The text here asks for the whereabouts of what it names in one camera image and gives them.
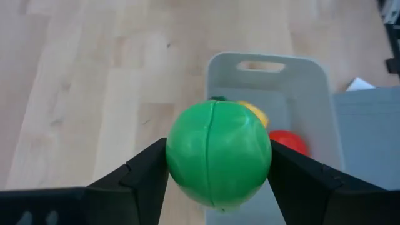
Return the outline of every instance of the wooden floor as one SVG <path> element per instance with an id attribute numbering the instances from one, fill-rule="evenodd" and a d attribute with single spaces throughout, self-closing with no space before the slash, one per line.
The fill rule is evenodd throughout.
<path id="1" fill-rule="evenodd" d="M 0 189 L 107 174 L 203 99 L 220 51 L 316 58 L 335 91 L 399 84 L 375 0 L 2 0 Z M 160 224 L 204 224 L 172 180 Z"/>

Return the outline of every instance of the plastic bin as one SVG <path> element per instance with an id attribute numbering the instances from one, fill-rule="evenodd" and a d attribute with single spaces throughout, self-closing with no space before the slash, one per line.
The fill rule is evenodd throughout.
<path id="1" fill-rule="evenodd" d="M 284 67 L 273 72 L 238 68 L 243 61 L 282 63 Z M 344 170 L 328 77 L 315 61 L 291 56 L 222 52 L 211 59 L 206 84 L 207 99 L 225 96 L 229 100 L 253 103 L 268 115 L 267 130 L 294 131 L 307 142 L 312 158 Z M 221 214 L 207 210 L 206 223 L 284 224 L 284 220 L 266 182 L 237 211 Z"/>

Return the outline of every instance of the green ball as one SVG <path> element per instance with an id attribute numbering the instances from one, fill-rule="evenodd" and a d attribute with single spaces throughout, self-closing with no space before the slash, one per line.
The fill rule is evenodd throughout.
<path id="1" fill-rule="evenodd" d="M 263 185 L 271 143 L 257 116 L 231 101 L 204 101 L 182 112 L 167 137 L 169 172 L 191 199 L 235 208 Z"/>

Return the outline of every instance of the yellow ball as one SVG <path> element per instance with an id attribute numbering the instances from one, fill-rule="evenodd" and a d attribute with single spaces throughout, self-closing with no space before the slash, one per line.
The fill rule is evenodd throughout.
<path id="1" fill-rule="evenodd" d="M 241 104 L 242 106 L 246 106 L 248 109 L 250 109 L 258 117 L 258 119 L 260 119 L 264 128 L 267 128 L 269 119 L 268 119 L 267 115 L 261 111 L 261 109 L 259 109 L 255 105 L 251 104 L 250 102 L 238 101 L 238 103 Z"/>

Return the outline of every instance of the red ball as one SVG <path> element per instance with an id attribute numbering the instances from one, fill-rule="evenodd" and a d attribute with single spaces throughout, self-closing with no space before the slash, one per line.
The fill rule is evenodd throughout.
<path id="1" fill-rule="evenodd" d="M 306 143 L 300 136 L 293 132 L 284 130 L 271 131 L 269 133 L 269 138 L 297 151 L 298 153 L 310 156 Z"/>

